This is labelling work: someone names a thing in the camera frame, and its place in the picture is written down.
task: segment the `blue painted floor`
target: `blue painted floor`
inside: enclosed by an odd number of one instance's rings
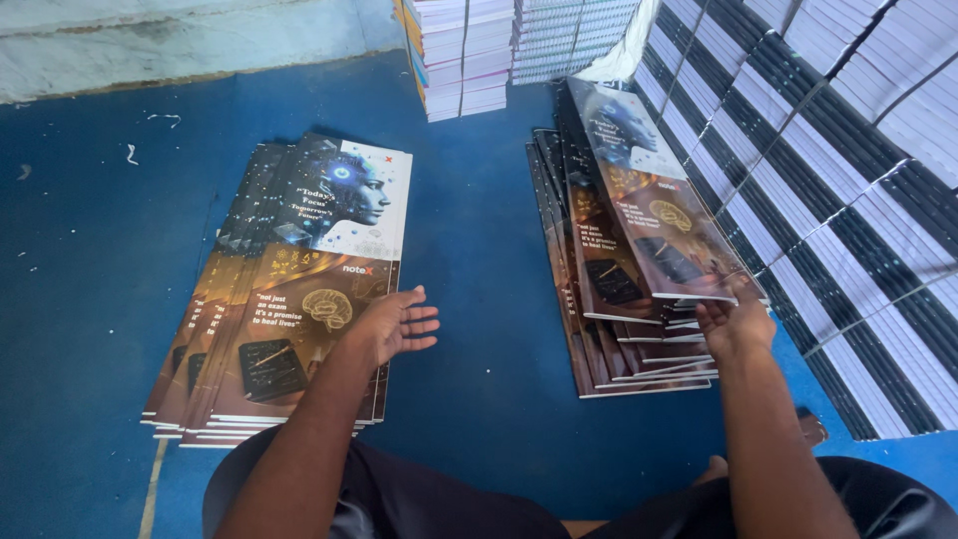
[[[137,420],[197,267],[254,145],[307,129],[415,155],[400,285],[426,286],[443,329],[394,362],[386,421],[362,440],[566,519],[613,518],[723,453],[717,387],[575,397],[523,149],[552,124],[551,89],[428,125],[405,62],[0,106],[4,536],[136,535],[156,451]],[[832,433],[817,454],[880,462],[958,505],[958,433],[854,443],[784,331],[775,355]],[[224,454],[170,447],[153,537],[198,536]]]

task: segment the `dark shorts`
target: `dark shorts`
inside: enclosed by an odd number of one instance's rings
[[[203,537],[230,503],[279,428],[246,440],[220,463],[203,498]],[[958,538],[958,517],[937,494],[884,466],[848,457],[818,459],[862,537]],[[728,479],[648,500],[587,539],[735,537]],[[330,531],[340,538],[568,539],[545,508],[473,488],[425,466],[353,441]]]

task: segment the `notex logo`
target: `notex logo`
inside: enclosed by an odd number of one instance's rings
[[[372,275],[372,268],[361,268],[359,266],[343,266],[343,271],[348,271],[350,273],[359,273],[361,275]]]

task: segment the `person's left hand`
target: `person's left hand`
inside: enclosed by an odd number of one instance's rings
[[[354,353],[371,360],[371,368],[383,365],[399,352],[428,348],[436,343],[435,337],[414,336],[439,329],[439,320],[434,317],[439,309],[412,307],[424,301],[422,285],[408,292],[379,297],[366,308],[343,341]]]

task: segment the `person's right hand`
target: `person's right hand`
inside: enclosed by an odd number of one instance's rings
[[[716,362],[733,362],[755,351],[770,353],[775,336],[775,321],[759,301],[756,291],[737,284],[733,288],[739,300],[706,300],[696,305],[698,327]]]

